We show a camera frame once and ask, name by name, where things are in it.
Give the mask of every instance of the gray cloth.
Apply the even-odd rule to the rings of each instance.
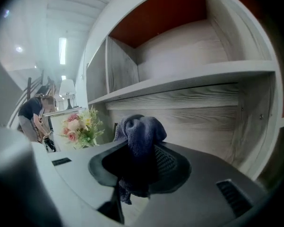
[[[166,136],[164,127],[154,117],[130,115],[117,125],[113,141],[128,140],[129,148],[129,159],[126,159],[129,172],[119,181],[122,202],[131,204],[131,193],[139,197],[148,196],[154,159],[153,143],[164,140]]]
[[[38,142],[38,136],[36,130],[34,129],[33,121],[22,115],[18,116],[18,119],[23,133],[29,138],[29,140],[31,142]]]

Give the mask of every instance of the person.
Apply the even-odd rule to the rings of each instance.
[[[18,118],[20,126],[23,133],[32,142],[38,142],[38,135],[36,130],[34,129],[34,124],[45,137],[49,136],[49,132],[44,129],[42,123],[39,120],[39,114],[43,109],[54,109],[53,96],[35,96],[25,102],[19,109]]]

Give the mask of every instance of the gray pants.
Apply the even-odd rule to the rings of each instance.
[[[33,121],[27,119],[24,116],[18,116],[18,119],[23,133],[29,138],[31,142],[37,142],[38,136],[36,130],[34,129]]]

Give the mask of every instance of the dark shirt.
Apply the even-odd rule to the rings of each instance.
[[[33,97],[21,106],[18,116],[24,116],[31,120],[34,114],[39,115],[41,109],[42,104],[40,99]]]

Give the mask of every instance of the towel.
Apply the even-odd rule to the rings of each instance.
[[[129,156],[126,163],[128,171],[119,181],[122,202],[131,204],[130,195],[148,197],[148,186],[153,179],[151,168],[154,163],[153,142],[166,138],[162,124],[154,117],[136,114],[122,119],[117,125],[116,140],[128,140]]]

